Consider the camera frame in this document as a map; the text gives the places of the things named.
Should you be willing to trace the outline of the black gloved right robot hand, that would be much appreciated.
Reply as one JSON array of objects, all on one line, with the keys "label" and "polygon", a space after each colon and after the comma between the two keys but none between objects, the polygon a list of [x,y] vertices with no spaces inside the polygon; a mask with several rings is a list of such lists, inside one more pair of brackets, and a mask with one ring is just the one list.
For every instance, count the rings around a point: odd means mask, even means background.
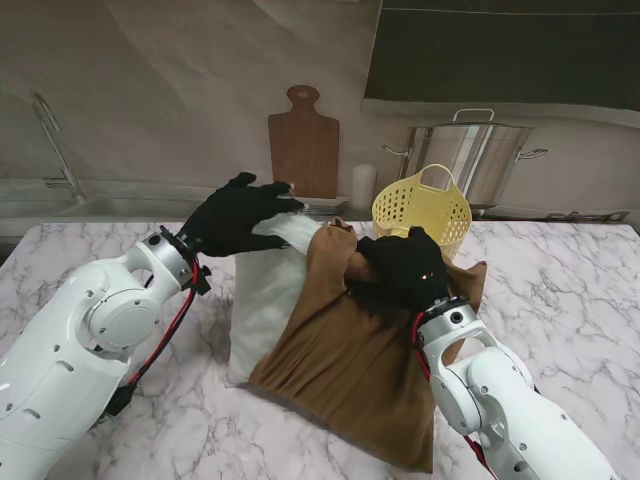
[{"label": "black gloved right robot hand", "polygon": [[416,313],[450,297],[440,247],[419,226],[411,227],[406,237],[364,237],[357,252],[373,268],[375,278],[347,281],[354,295]]}]

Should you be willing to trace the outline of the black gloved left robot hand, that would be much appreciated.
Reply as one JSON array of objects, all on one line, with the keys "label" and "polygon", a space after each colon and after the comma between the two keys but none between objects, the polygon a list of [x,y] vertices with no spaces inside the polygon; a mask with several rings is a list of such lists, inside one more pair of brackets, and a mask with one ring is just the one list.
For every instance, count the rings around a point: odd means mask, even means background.
[{"label": "black gloved left robot hand", "polygon": [[253,232],[262,221],[278,214],[298,213],[304,204],[290,196],[285,182],[256,186],[256,175],[241,172],[211,194],[177,233],[189,250],[209,257],[280,249],[277,235]]}]

